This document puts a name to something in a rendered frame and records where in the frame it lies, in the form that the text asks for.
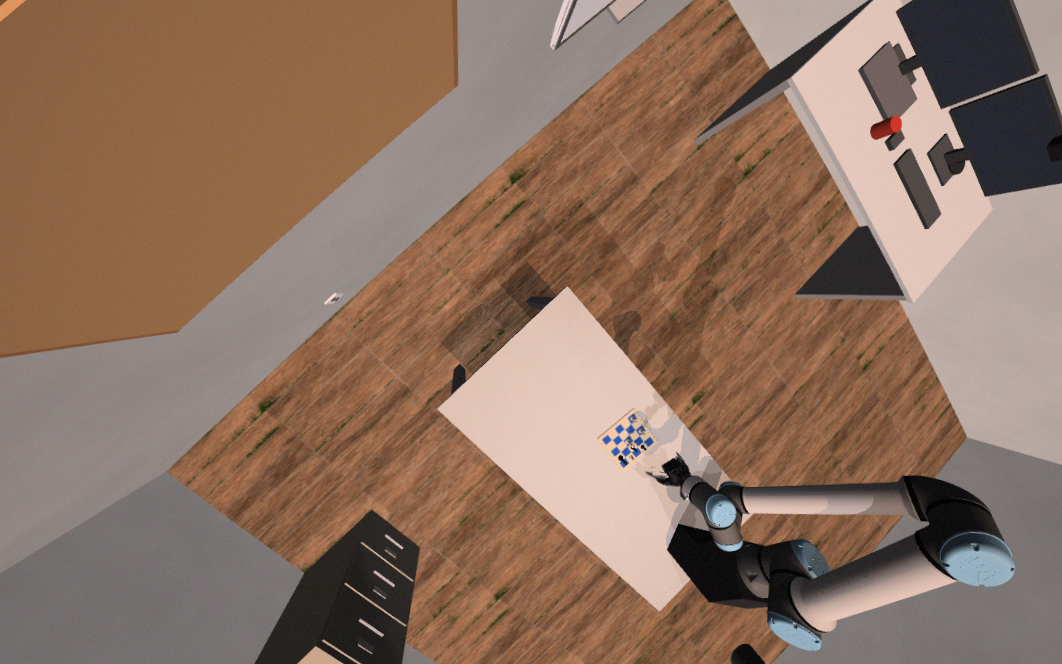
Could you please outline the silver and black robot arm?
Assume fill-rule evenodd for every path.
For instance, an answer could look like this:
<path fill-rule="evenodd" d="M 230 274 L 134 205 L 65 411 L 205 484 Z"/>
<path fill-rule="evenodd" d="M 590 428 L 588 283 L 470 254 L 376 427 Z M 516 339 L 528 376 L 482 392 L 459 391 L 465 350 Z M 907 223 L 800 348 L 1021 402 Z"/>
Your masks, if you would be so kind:
<path fill-rule="evenodd" d="M 717 547 L 737 550 L 746 586 L 768 598 L 767 623 L 775 635 L 804 650 L 819 650 L 822 633 L 852 614 L 956 579 L 990 588 L 1014 576 L 1010 548 L 984 503 L 931 476 L 902 476 L 883 484 L 737 486 L 726 481 L 714 489 L 700 476 L 689 476 L 682 489 L 680 484 L 680 497 L 702 512 Z M 910 515 L 929 525 L 830 571 L 804 539 L 742 545 L 742 517 L 753 513 Z"/>

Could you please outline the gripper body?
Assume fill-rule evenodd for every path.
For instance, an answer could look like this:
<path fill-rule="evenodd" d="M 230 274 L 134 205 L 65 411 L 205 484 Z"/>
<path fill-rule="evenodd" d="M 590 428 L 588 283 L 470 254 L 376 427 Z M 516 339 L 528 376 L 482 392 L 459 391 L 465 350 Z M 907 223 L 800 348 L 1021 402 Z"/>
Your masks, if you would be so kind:
<path fill-rule="evenodd" d="M 684 464 L 682 460 L 680 460 L 681 462 L 678 462 L 678 460 L 680 459 L 678 459 L 676 456 L 676 459 L 673 458 L 668 462 L 666 462 L 666 464 L 663 464 L 661 466 L 663 471 L 667 473 L 671 486 L 678 487 L 681 484 L 682 488 L 682 484 L 684 484 L 684 482 L 686 482 L 686 479 L 689 478 L 689 476 L 691 476 L 691 473 L 687 471 L 686 464 Z"/>

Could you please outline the blue and cream chessboard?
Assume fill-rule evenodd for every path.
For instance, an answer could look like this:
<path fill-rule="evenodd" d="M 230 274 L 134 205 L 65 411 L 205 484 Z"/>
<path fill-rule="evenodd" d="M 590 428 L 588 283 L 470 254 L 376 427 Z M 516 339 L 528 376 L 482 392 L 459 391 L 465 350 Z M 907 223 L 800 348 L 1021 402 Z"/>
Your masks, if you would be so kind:
<path fill-rule="evenodd" d="M 637 419 L 637 422 L 635 423 L 634 421 L 631 421 L 630 418 Z M 640 429 L 644 430 L 645 435 L 640 433 Z M 631 445 L 626 443 L 627 439 L 630 439 L 631 443 L 634 443 L 637 452 L 632 452 Z M 628 467 L 634 464 L 634 462 L 640 459 L 640 456 L 645 454 L 644 449 L 641 449 L 641 445 L 645 446 L 647 452 L 650 452 L 655 443 L 658 443 L 653 433 L 651 433 L 647 426 L 644 425 L 643 419 L 637 414 L 634 408 L 632 408 L 632 410 L 630 410 L 624 418 L 619 419 L 615 425 L 612 425 L 607 432 L 599 436 L 597 440 L 604 447 L 605 452 L 609 453 L 612 461 L 617 464 L 619 471 L 622 472 L 627 471 Z M 627 461 L 627 465 L 624 465 L 622 461 L 618 460 L 619 455 L 623 456 L 623 459 Z M 635 461 L 632 461 L 629 458 L 631 455 Z"/>

